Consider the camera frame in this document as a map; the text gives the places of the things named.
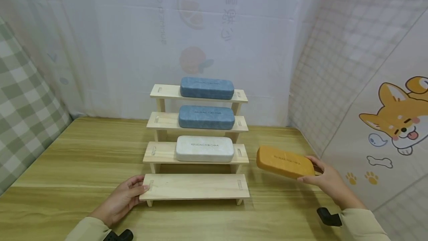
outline black handle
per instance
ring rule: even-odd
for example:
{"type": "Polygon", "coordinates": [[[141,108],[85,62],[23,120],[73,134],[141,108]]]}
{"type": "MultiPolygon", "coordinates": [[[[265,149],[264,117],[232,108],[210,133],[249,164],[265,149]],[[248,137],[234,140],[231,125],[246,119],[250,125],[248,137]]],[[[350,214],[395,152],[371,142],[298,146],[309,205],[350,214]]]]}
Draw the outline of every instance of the black handle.
{"type": "Polygon", "coordinates": [[[321,221],[328,226],[342,226],[342,221],[340,220],[339,214],[330,214],[327,208],[317,209],[318,216],[320,216],[321,221]]]}
{"type": "Polygon", "coordinates": [[[126,229],[119,236],[115,232],[110,231],[110,233],[104,238],[104,241],[132,241],[133,234],[130,229],[126,229]]]}

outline sleeve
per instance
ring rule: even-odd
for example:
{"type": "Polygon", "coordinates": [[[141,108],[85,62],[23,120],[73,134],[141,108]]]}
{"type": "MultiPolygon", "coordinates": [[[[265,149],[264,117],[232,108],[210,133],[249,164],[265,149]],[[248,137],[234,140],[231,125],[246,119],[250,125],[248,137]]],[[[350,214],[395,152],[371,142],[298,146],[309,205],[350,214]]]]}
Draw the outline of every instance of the sleeve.
{"type": "Polygon", "coordinates": [[[341,221],[345,241],[391,241],[370,210],[345,209],[341,221]]]}
{"type": "Polygon", "coordinates": [[[110,231],[101,220],[86,217],[79,221],[65,241],[103,241],[110,231]]]}

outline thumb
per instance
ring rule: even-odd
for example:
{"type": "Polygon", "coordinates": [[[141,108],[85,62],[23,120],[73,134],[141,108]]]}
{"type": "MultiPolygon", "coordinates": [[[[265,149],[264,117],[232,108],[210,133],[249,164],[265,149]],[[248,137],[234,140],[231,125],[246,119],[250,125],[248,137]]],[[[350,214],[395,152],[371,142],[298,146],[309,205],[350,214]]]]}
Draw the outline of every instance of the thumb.
{"type": "Polygon", "coordinates": [[[134,188],[131,188],[128,190],[127,192],[127,196],[129,198],[133,198],[135,196],[139,196],[142,195],[144,193],[146,193],[150,188],[150,185],[140,185],[140,186],[136,186],[134,188]]]}
{"type": "Polygon", "coordinates": [[[317,176],[303,176],[303,177],[297,178],[297,181],[319,186],[319,179],[317,176]]]}

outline orange fruit illustration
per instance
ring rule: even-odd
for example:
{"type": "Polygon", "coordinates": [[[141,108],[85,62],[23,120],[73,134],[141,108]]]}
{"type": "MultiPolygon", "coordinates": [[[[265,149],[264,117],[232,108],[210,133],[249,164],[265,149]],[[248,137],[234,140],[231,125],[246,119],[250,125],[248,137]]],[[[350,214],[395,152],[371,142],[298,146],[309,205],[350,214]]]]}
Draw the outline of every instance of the orange fruit illustration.
{"type": "Polygon", "coordinates": [[[203,16],[198,0],[177,0],[181,20],[192,29],[203,29],[203,16]]]}
{"type": "Polygon", "coordinates": [[[188,74],[200,72],[200,64],[206,60],[205,53],[196,46],[184,49],[180,55],[180,66],[188,74]]]}

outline grid pattern wall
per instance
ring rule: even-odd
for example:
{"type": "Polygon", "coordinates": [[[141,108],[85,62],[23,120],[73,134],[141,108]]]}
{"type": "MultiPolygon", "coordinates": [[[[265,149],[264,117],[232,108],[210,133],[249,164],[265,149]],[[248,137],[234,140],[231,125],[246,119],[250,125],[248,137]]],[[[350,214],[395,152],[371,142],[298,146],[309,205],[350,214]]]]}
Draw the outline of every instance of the grid pattern wall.
{"type": "Polygon", "coordinates": [[[425,241],[428,235],[428,176],[374,211],[392,241],[425,241]]]}
{"type": "Polygon", "coordinates": [[[322,156],[352,102],[428,0],[324,0],[290,91],[289,117],[322,156]]]}

